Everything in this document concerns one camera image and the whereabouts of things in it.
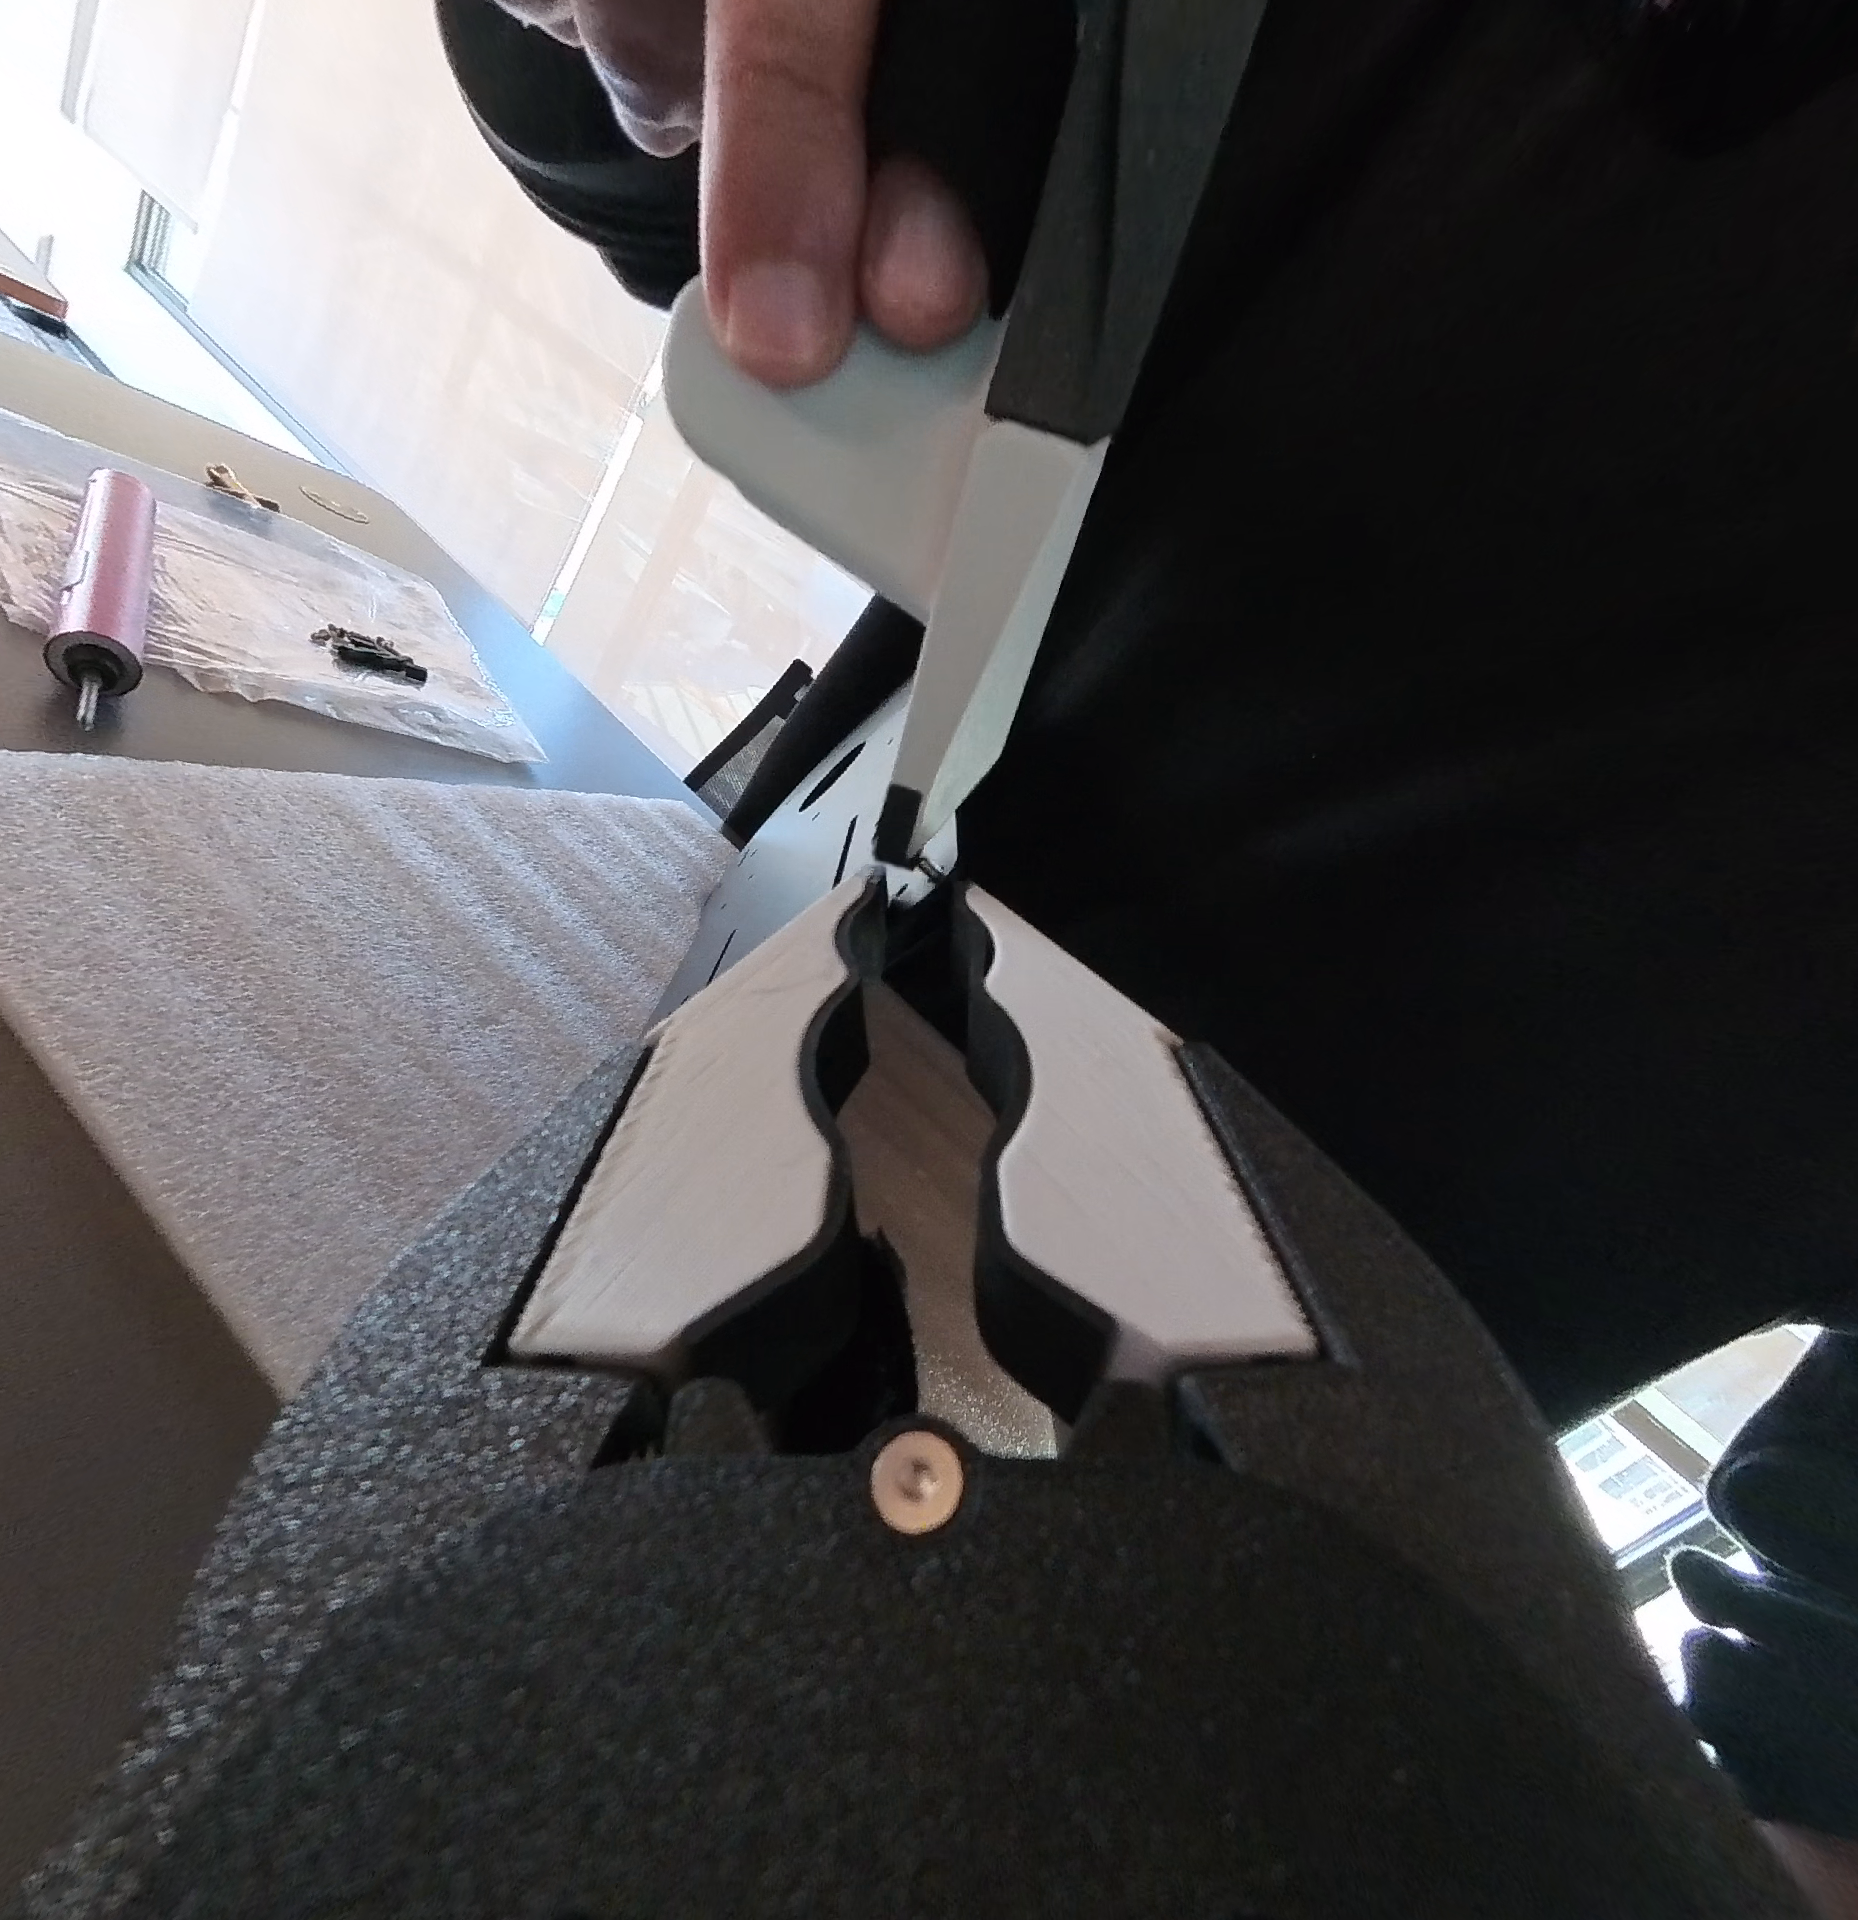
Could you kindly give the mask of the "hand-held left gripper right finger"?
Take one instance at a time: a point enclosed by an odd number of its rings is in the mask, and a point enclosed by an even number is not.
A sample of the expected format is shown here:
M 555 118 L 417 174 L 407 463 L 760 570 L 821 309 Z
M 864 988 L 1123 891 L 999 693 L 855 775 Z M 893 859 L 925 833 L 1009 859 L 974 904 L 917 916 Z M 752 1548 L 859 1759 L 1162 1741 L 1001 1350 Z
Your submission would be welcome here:
M 993 1112 L 974 1302 L 1022 1384 L 1162 1384 L 1318 1354 L 1180 1071 L 1179 1039 L 969 884 L 967 1071 Z

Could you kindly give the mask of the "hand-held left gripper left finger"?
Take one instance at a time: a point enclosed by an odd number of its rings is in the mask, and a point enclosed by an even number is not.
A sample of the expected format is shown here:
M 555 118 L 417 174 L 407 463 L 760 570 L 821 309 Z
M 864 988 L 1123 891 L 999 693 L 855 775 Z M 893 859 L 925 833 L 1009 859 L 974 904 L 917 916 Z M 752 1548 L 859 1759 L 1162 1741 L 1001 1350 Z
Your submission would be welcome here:
M 512 1360 L 821 1374 L 859 1311 L 835 1116 L 887 889 L 848 879 L 651 1032 L 508 1334 Z

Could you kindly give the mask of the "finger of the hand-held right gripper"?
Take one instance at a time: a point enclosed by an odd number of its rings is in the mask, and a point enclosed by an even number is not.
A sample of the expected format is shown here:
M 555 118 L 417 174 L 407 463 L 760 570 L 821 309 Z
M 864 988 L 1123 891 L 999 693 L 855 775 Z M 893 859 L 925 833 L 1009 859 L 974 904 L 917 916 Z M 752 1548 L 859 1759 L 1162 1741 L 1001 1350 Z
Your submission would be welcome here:
M 922 799 L 916 856 L 1005 746 L 1103 459 L 1099 441 L 981 427 L 893 759 Z

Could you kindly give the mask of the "black metal plate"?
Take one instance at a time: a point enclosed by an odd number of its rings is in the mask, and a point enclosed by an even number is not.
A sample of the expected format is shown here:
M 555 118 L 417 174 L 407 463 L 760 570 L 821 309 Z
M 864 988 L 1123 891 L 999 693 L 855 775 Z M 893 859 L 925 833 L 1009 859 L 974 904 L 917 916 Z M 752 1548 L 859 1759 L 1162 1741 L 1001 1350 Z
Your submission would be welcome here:
M 864 1012 L 867 990 L 885 973 L 889 946 L 896 941 L 893 927 L 917 906 L 941 913 L 945 956 L 964 983 L 964 964 L 951 928 L 953 904 L 962 896 L 964 884 L 956 884 L 940 868 L 932 868 L 931 876 L 889 868 L 875 859 L 872 845 L 878 800 L 887 795 L 887 776 L 893 768 L 901 733 L 905 706 L 907 696 L 896 693 L 852 741 L 839 746 L 838 754 L 821 769 L 821 779 L 807 781 L 790 795 L 739 854 L 732 871 L 712 894 L 701 916 L 701 928 L 665 995 L 668 1008 L 645 1035 L 636 1069 L 648 1053 L 654 1028 L 669 1012 L 677 1012 L 692 995 L 699 995 L 705 984 L 739 967 L 753 946 L 760 946 L 848 879 L 875 873 L 887 889 L 883 964 L 879 973 L 864 984 Z M 848 1156 L 852 1209 L 864 1262 L 867 1244 L 854 1195 L 854 1162 L 847 1139 L 845 1148 Z

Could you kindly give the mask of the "dark grey desk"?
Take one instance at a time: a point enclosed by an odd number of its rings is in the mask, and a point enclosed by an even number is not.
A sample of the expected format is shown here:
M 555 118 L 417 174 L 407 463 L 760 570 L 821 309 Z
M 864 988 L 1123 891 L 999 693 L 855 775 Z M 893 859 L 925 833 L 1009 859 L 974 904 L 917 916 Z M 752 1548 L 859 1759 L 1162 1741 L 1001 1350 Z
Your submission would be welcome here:
M 0 608 L 0 753 L 690 803 L 510 614 L 456 608 L 546 750 L 502 765 L 155 667 L 77 744 Z M 0 1910 L 142 1718 L 221 1512 L 283 1401 L 0 1012 Z

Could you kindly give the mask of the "person's right hand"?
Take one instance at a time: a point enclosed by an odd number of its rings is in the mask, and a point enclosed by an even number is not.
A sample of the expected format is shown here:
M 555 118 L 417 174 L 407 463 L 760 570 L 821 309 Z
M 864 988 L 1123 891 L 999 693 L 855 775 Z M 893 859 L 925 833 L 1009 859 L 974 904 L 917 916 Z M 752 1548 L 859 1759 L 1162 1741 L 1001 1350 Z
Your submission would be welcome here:
M 873 3 L 580 3 L 627 138 L 701 145 L 701 282 L 728 358 L 769 388 L 831 371 L 858 322 L 928 351 L 984 312 L 981 240 L 926 166 L 867 157 Z

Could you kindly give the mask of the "white foam sheet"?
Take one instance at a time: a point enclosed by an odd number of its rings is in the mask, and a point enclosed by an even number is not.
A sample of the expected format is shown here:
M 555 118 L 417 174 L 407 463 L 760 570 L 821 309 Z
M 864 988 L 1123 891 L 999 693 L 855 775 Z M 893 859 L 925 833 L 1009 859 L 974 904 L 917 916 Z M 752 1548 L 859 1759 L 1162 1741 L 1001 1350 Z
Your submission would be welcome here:
M 728 864 L 677 800 L 0 753 L 0 1012 L 290 1401 Z

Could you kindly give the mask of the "window with roller blinds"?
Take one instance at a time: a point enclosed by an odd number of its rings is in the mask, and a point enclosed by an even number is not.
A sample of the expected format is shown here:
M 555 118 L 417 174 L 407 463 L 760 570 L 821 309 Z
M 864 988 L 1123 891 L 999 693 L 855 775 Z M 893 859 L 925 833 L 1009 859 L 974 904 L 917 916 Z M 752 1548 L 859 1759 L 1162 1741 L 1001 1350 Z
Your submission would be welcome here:
M 484 150 L 430 4 L 102 4 L 74 101 L 208 340 L 672 765 L 835 652 L 867 591 L 680 444 L 659 316 Z

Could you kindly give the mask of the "clear window pane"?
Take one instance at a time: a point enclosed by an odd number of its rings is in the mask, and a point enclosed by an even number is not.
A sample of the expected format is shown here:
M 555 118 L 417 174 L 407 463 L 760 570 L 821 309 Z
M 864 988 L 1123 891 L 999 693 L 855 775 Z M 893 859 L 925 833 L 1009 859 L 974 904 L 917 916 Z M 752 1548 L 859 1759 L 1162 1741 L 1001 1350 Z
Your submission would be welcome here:
M 1668 1561 L 1702 1548 L 1750 1568 L 1707 1507 L 1714 1465 L 1743 1422 L 1791 1374 L 1816 1338 L 1807 1324 L 1770 1328 L 1647 1382 L 1558 1440 L 1567 1475 L 1607 1544 L 1637 1632 L 1665 1682 L 1681 1682 L 1681 1638 L 1691 1628 Z

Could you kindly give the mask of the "large clear plastic bag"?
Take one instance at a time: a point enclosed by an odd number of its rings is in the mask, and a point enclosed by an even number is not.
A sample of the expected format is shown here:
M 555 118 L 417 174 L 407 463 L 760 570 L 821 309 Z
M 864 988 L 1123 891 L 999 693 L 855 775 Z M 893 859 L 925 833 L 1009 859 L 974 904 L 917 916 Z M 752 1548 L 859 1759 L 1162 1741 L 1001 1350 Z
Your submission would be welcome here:
M 41 636 L 52 625 L 77 503 L 77 480 L 0 454 L 0 607 Z M 427 683 L 340 667 L 309 639 L 330 623 L 387 636 L 427 665 Z M 544 761 L 534 733 L 435 588 L 323 534 L 287 539 L 160 503 L 148 662 L 206 693 L 279 702 L 493 761 Z

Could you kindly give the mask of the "pink electric screwdriver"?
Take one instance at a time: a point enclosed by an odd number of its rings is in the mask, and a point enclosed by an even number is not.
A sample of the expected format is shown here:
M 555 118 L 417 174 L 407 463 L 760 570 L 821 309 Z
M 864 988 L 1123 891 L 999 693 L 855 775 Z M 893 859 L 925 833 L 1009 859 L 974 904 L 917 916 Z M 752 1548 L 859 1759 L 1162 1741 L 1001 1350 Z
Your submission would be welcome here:
M 104 699 L 144 680 L 152 536 L 148 486 L 121 469 L 92 472 L 43 645 L 52 680 L 77 696 L 81 733 L 95 727 Z

